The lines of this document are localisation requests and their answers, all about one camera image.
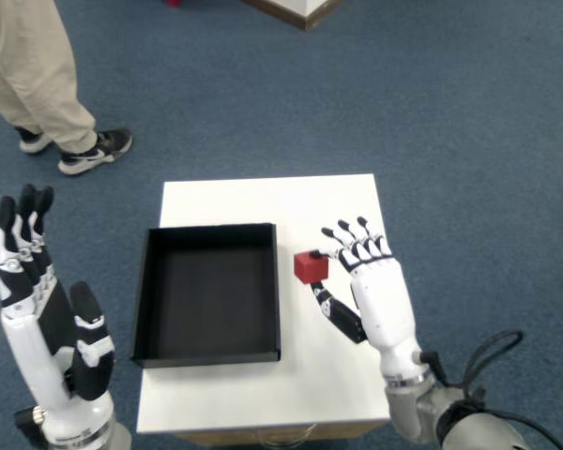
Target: sneaker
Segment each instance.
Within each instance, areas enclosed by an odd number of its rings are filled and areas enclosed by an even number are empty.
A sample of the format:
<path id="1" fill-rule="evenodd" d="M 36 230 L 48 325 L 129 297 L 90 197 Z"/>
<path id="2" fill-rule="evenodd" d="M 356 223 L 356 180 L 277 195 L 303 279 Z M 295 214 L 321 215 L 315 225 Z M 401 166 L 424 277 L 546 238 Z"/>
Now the sneaker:
<path id="1" fill-rule="evenodd" d="M 94 169 L 103 162 L 121 158 L 131 147 L 133 138 L 125 129 L 113 129 L 98 133 L 96 145 L 80 154 L 62 153 L 58 169 L 65 175 L 79 175 Z"/>
<path id="2" fill-rule="evenodd" d="M 25 128 L 15 127 L 21 136 L 19 148 L 29 155 L 35 155 L 52 143 L 52 138 L 46 133 L 34 134 Z"/>

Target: person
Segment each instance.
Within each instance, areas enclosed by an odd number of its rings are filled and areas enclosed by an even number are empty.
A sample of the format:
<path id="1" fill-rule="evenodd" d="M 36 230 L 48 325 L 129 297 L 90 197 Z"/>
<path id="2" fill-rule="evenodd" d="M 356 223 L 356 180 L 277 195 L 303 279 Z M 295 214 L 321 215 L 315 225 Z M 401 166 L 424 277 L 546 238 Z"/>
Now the person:
<path id="1" fill-rule="evenodd" d="M 0 0 L 0 114 L 25 153 L 55 142 L 66 175 L 113 162 L 132 143 L 125 128 L 96 132 L 77 99 L 73 52 L 54 0 Z"/>

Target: robot wrist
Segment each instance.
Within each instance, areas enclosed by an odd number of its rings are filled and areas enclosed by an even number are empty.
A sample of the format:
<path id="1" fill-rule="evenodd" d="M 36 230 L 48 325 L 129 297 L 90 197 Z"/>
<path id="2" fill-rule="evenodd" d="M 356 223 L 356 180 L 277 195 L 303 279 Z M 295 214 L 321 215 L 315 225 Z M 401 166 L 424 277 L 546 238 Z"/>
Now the robot wrist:
<path id="1" fill-rule="evenodd" d="M 421 348 L 415 336 L 407 337 L 392 347 L 378 350 L 381 355 L 380 369 L 388 384 L 403 386 L 421 383 L 430 373 L 428 365 L 421 364 L 417 360 Z"/>

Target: white table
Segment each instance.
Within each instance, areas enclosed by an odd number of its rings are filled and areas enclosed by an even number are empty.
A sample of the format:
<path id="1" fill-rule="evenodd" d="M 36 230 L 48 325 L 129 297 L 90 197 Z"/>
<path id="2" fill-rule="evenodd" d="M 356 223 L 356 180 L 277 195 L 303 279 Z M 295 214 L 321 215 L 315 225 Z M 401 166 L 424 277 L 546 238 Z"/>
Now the white table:
<path id="1" fill-rule="evenodd" d="M 281 361 L 144 369 L 137 431 L 243 443 L 254 442 L 246 431 L 261 428 L 318 424 L 315 430 L 326 432 L 314 437 L 346 437 L 386 423 L 378 353 L 338 331 L 293 272 L 295 253 L 335 247 L 321 227 L 358 216 L 383 231 L 370 174 L 165 183 L 161 227 L 277 225 Z M 354 307 L 349 276 L 338 263 L 330 263 L 327 287 Z M 334 434 L 334 426 L 347 425 L 356 427 Z M 229 439 L 201 439 L 225 432 Z"/>

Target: robotic thumb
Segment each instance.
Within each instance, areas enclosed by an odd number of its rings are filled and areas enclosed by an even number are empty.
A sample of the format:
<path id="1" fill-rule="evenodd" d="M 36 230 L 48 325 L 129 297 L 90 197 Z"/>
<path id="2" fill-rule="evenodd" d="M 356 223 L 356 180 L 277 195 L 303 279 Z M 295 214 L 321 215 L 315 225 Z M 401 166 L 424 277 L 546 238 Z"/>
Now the robotic thumb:
<path id="1" fill-rule="evenodd" d="M 84 282 L 70 289 L 77 339 L 71 377 L 75 393 L 94 400 L 108 388 L 114 365 L 114 344 L 100 306 Z"/>

